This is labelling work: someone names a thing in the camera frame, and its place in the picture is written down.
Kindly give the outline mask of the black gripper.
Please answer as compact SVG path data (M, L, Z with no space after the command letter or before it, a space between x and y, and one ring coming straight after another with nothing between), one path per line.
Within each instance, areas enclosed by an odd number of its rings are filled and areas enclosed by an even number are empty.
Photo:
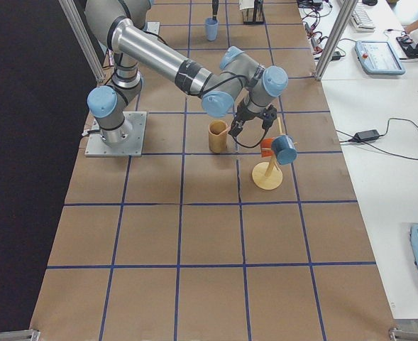
M219 0L212 0L211 1L211 18L216 21L217 15L219 10ZM259 112L252 112L247 108L247 105L240 101L236 113L234 115L234 119L231 122L231 128L229 130L229 135L232 137L237 137L243 131L243 125L254 118L263 119L263 111L260 110Z

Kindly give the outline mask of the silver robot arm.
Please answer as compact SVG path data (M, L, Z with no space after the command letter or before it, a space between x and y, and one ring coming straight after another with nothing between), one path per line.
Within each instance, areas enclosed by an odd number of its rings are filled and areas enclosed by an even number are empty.
M276 118L271 103L287 86L286 72L274 65L264 67L231 46L216 75L145 32L146 14L152 6L152 1L88 1L85 6L92 33L115 54L112 78L87 98L99 125L99 140L109 147L138 140L136 125L123 111L141 91L139 63L174 82L185 94L200 98L203 110L212 117L226 115L241 90L247 90L237 106L230 135L238 136L244 123L256 117L269 129Z

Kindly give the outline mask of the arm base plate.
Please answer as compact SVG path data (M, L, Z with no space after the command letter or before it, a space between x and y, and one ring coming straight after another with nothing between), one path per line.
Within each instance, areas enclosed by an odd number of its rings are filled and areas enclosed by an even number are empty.
M159 31L160 31L160 22L158 22L158 21L148 21L145 24L144 31L154 33L155 35L158 35Z
M124 111L123 124L116 130L101 129L94 119L91 130L96 130L87 139L86 157L141 157L147 112Z

